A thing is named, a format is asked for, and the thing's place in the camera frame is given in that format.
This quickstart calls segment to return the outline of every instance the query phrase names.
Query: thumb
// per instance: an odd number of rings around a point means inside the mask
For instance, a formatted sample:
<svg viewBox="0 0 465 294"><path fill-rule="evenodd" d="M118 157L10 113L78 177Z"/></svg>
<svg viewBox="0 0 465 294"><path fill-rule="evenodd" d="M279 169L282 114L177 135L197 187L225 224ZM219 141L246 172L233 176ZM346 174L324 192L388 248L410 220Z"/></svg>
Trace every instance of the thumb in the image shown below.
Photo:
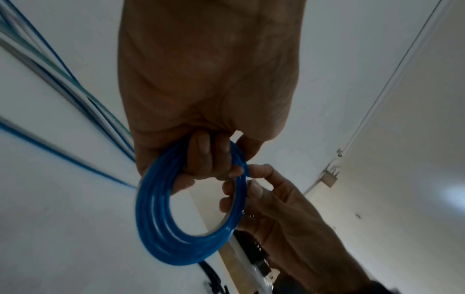
<svg viewBox="0 0 465 294"><path fill-rule="evenodd" d="M242 154L247 161L251 160L260 150L263 145L262 141L251 139L246 135L242 135L236 142L236 145L242 151Z"/></svg>
<svg viewBox="0 0 465 294"><path fill-rule="evenodd" d="M248 183L249 202L264 216L272 218L281 225L287 226L295 222L296 211L281 201L271 191L263 188L257 180Z"/></svg>

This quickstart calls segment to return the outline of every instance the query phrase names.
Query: fingernail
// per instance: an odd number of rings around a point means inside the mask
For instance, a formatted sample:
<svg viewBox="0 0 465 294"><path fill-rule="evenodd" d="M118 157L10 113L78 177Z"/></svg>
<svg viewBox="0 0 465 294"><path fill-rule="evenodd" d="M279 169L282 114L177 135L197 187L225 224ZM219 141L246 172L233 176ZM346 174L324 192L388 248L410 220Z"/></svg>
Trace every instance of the fingernail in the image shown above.
<svg viewBox="0 0 465 294"><path fill-rule="evenodd" d="M223 151L224 153L228 153L229 150L231 149L231 143L228 140L227 142L226 141L223 142L219 147L221 151Z"/></svg>
<svg viewBox="0 0 465 294"><path fill-rule="evenodd" d="M262 198L263 188L255 179L250 181L250 193L258 199Z"/></svg>
<svg viewBox="0 0 465 294"><path fill-rule="evenodd" d="M210 136L208 134L200 135L197 138L197 144L199 145L199 150L203 154L210 153Z"/></svg>

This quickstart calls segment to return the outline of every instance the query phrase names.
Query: blue ring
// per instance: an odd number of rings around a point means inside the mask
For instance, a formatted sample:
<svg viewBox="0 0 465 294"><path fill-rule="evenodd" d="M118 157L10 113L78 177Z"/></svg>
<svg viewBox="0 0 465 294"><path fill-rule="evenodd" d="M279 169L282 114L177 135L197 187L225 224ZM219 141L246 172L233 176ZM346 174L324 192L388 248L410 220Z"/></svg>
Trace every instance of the blue ring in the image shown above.
<svg viewBox="0 0 465 294"><path fill-rule="evenodd" d="M229 239L243 214L247 196L247 162L231 142L232 164L244 168L236 179L236 196L229 218L209 235L193 236L181 231L170 210L171 187L186 165L188 138L165 151L150 167L137 192L136 224L145 248L158 260L171 265L199 263Z"/></svg>

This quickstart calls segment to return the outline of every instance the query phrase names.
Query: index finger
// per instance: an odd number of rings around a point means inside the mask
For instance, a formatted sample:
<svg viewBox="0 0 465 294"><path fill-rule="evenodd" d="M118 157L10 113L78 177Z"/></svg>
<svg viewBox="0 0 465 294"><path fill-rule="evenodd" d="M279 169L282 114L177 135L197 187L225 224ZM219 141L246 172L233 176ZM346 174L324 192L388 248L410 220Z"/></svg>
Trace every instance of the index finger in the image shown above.
<svg viewBox="0 0 465 294"><path fill-rule="evenodd" d="M273 185L274 188L282 185L287 181L274 167L269 164L251 164L248 166L250 176L255 179L265 179L267 182Z"/></svg>

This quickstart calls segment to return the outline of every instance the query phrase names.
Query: blue cable coil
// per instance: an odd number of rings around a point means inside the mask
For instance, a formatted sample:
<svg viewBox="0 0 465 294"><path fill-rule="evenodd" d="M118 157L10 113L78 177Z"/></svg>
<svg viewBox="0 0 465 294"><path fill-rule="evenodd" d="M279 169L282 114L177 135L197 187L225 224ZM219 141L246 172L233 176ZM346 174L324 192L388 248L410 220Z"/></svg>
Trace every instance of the blue cable coil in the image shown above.
<svg viewBox="0 0 465 294"><path fill-rule="evenodd" d="M229 239L243 214L250 176L241 150L231 142L232 164L242 166L236 178L236 194L227 220L215 232L193 236L181 231L170 210L171 187L186 165L188 138L165 151L150 167L137 193L136 224L145 248L158 260L171 265L199 263Z"/></svg>

